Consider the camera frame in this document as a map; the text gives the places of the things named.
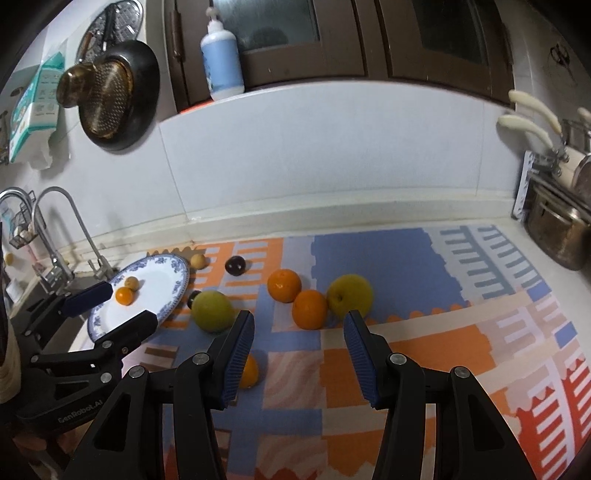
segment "blue label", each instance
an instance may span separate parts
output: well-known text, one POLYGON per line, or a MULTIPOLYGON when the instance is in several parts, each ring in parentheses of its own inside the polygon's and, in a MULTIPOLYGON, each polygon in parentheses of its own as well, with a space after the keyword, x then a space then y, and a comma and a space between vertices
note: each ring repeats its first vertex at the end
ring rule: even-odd
POLYGON ((201 47, 203 65, 210 92, 244 84, 236 41, 218 40, 201 47))

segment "wooden cabinet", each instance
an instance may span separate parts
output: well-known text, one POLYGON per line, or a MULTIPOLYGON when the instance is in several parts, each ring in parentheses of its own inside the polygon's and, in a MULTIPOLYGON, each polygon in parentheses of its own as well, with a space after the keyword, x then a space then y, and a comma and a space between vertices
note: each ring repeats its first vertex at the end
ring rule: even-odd
POLYGON ((509 103, 513 78, 493 0, 376 0, 388 76, 509 103))
MULTIPOLYGON (((182 109, 209 99, 199 46, 207 34, 209 0, 167 3, 168 58, 177 108, 182 109), (176 58, 174 18, 184 50, 176 58)), ((213 4, 224 27, 238 39, 247 90, 292 80, 365 75, 350 0, 214 0, 213 4)))
MULTIPOLYGON (((209 99, 200 42, 210 0, 165 0, 180 111, 209 99)), ((304 79, 412 80, 509 104, 511 55, 493 0, 213 0, 247 90, 304 79)))

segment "plate rim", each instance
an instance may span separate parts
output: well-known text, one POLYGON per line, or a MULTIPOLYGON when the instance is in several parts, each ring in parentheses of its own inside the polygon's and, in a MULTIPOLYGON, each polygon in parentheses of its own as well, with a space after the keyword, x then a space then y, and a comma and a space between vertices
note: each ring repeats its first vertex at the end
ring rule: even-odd
MULTIPOLYGON (((172 258, 177 258, 179 260, 182 260, 182 266, 183 266, 182 275, 183 275, 184 288, 180 288, 179 289, 178 300, 176 302, 174 302, 173 305, 168 310, 165 311, 165 313, 162 315, 162 318, 161 319, 158 319, 158 326, 160 326, 160 324, 162 324, 162 322, 168 317, 168 315, 170 315, 170 313, 177 307, 177 305, 179 304, 179 302, 182 300, 183 295, 187 291, 187 287, 189 286, 189 278, 190 278, 190 270, 189 270, 189 265, 187 263, 187 260, 185 260, 180 255, 175 255, 175 254, 170 254, 170 253, 156 254, 156 255, 146 255, 145 257, 138 258, 136 261, 131 262, 123 270, 120 270, 119 272, 117 272, 116 275, 111 280, 108 281, 108 283, 110 283, 111 286, 113 286, 113 283, 112 283, 113 282, 113 279, 119 277, 119 275, 125 274, 125 272, 128 269, 131 269, 131 267, 133 267, 134 265, 136 265, 136 264, 138 264, 140 262, 143 262, 143 261, 152 259, 152 258, 159 258, 159 257, 166 257, 166 258, 171 258, 171 259, 172 258)), ((96 314, 96 312, 105 303, 106 303, 106 301, 104 301, 100 305, 97 305, 97 306, 93 307, 92 310, 90 311, 89 315, 88 315, 88 319, 86 320, 86 330, 87 330, 87 333, 88 333, 88 337, 90 338, 90 340, 93 343, 96 343, 97 340, 99 340, 102 336, 104 336, 104 335, 106 335, 108 333, 108 332, 106 332, 106 333, 104 333, 102 335, 98 335, 98 333, 93 329, 93 322, 92 322, 93 316, 96 314)))

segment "cabinet door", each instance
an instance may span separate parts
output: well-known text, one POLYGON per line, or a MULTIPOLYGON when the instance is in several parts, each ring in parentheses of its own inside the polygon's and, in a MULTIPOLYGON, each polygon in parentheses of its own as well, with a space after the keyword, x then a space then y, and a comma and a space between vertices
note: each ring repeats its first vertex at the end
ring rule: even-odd
POLYGON ((511 68, 494 1, 378 0, 376 5, 391 78, 440 83, 509 102, 511 68))
MULTIPOLYGON (((247 89, 289 80, 365 75, 352 0, 213 0, 213 4, 224 27, 236 35, 247 89)), ((209 98, 199 46, 207 34, 208 6, 209 0, 176 0, 184 59, 175 65, 169 46, 169 61, 171 75, 176 71, 184 77, 189 105, 209 98)))

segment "white plate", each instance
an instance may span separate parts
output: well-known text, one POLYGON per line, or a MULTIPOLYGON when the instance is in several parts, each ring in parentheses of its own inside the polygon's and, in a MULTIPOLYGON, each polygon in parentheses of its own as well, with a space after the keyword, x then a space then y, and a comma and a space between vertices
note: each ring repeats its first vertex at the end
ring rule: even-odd
POLYGON ((109 283, 113 285, 113 296, 93 308, 88 317, 88 335, 93 342, 144 310, 155 313, 158 324, 162 323, 187 290, 189 267, 184 258, 176 255, 154 255, 128 265, 109 283), (115 292, 131 276, 139 280, 139 291, 131 305, 121 305, 115 300, 115 292))

